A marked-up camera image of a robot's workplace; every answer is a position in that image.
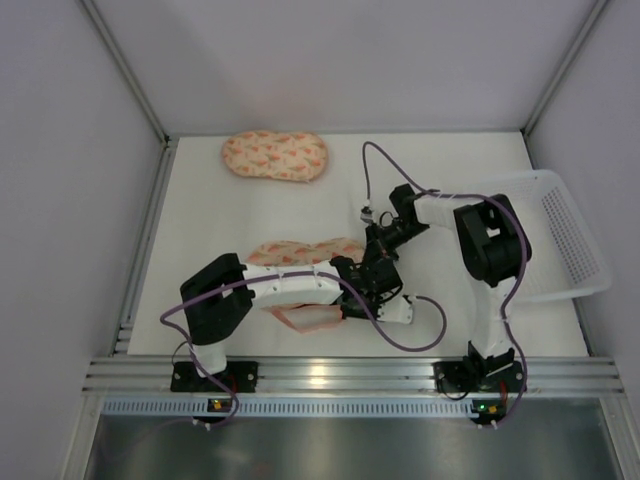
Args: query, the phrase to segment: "orange patterned fabric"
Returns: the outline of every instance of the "orange patterned fabric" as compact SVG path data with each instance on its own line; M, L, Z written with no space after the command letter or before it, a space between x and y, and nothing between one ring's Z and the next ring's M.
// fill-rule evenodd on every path
M260 245L247 258L248 263L262 266L287 266L287 265L309 265L331 260L333 257L344 256L351 258L354 262L360 263L364 255L364 247L360 242L349 238L333 238L325 242L307 244L300 242L267 242ZM325 309L327 312L324 321L311 325L297 324L295 318L287 317L286 310L296 309L296 312L313 309ZM305 306L300 304L280 305L278 307L266 308L268 312L280 320L287 327L298 333L309 333L322 328L331 328L342 322L342 312L336 306Z
M329 153L314 133L256 130L229 138L222 159L243 177L309 182L324 171Z

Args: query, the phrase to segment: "white table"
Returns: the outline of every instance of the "white table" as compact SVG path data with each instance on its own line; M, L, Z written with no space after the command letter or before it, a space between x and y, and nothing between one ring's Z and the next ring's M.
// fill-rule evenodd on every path
M182 138L162 207L129 344L132 355L169 355L182 338L158 318L181 303L180 285L219 255L241 260L270 240L319 242L346 236L364 240L359 210L365 198L361 147L378 142L418 183L454 191L496 174L531 168L519 133L347 134L322 136L330 153L324 174L310 184L241 178L220 158L227 137ZM390 208L388 195L405 183L384 158L370 150L372 204ZM405 292L437 299L449 316L444 340L416 356L466 353L475 306L453 234L432 228L401 247L398 270ZM182 313L173 320L186 326ZM385 325L398 342L417 346L437 336L432 307L418 305L412 325ZM530 356L584 356L587 350L569 300L514 307L513 332ZM306 335L254 310L226 340L229 355L412 356L378 336L367 320Z

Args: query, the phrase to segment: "white plastic basket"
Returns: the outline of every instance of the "white plastic basket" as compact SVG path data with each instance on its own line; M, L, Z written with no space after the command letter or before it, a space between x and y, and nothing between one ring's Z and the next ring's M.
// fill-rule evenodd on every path
M591 295L611 286L611 273L562 179L549 170L495 177L465 193L509 197L532 257L515 298L544 302Z

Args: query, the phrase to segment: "wall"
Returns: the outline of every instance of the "wall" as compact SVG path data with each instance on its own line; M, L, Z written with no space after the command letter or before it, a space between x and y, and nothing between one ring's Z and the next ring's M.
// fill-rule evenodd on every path
M0 15L0 471L54 478L159 147L71 0Z
M96 0L170 133L519 129L593 0Z
M531 138L599 237L614 285L585 300L595 347L616 360L640 419L640 2L615 0Z

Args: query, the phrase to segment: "gray floor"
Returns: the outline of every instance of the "gray floor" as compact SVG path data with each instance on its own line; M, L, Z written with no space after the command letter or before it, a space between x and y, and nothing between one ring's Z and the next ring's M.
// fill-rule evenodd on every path
M167 419L103 417L86 478L621 478L597 402L532 400L516 415L499 431L463 420L236 419L207 433L185 421L135 447Z

